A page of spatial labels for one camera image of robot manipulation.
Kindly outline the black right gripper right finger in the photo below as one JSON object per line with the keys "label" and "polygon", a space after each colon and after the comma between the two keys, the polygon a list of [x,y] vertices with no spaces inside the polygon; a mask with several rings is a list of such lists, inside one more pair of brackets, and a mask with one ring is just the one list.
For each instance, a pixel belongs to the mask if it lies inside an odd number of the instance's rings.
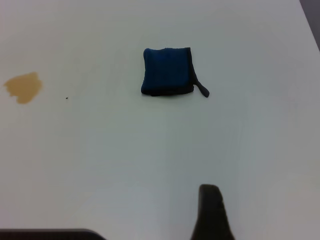
{"label": "black right gripper right finger", "polygon": [[224,199],[220,189],[211,184],[199,187],[198,212],[192,240],[233,240]]}

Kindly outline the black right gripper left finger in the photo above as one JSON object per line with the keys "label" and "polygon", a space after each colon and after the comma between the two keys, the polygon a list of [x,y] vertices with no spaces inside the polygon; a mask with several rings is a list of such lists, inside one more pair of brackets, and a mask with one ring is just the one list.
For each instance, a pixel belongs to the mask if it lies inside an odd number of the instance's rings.
{"label": "black right gripper left finger", "polygon": [[1,240],[105,240],[99,233],[85,229],[1,229]]}

